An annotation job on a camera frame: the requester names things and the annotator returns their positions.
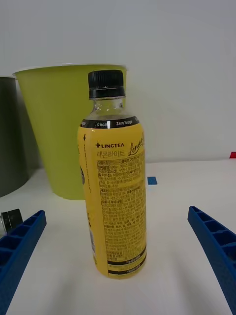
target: lime green cup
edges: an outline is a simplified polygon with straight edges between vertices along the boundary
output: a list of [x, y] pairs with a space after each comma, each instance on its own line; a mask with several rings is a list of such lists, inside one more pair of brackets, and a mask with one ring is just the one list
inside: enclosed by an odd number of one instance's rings
[[58, 196], [83, 200], [77, 130], [92, 110], [88, 73], [122, 70], [113, 64], [61, 65], [15, 73], [52, 187]]

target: yellow bottle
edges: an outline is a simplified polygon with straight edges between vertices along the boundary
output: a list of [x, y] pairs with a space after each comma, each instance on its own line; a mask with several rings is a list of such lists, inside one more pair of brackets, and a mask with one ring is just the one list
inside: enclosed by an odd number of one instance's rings
[[120, 70], [88, 74], [91, 114], [78, 131], [93, 258], [110, 278], [137, 273], [146, 259], [144, 132], [123, 108]]

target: lingtea logo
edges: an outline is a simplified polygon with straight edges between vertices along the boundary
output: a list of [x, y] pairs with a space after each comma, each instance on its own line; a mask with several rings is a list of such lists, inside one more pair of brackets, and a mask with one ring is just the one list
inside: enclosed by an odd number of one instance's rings
[[112, 143], [112, 144], [100, 144], [99, 142], [95, 144], [97, 148], [106, 149], [106, 148], [121, 148], [124, 147], [123, 143]]

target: red object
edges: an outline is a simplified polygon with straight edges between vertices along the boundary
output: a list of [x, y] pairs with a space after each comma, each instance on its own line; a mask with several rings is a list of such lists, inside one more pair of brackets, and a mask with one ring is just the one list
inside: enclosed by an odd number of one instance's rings
[[236, 152], [231, 152], [230, 158], [236, 158]]

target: bottle cap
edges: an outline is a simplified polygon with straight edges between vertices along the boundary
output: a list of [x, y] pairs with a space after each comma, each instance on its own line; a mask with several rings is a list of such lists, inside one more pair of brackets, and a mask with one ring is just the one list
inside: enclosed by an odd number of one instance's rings
[[6, 233], [23, 222], [20, 209], [1, 213], [1, 221]]
[[123, 72], [100, 70], [88, 74], [89, 99], [125, 97]]

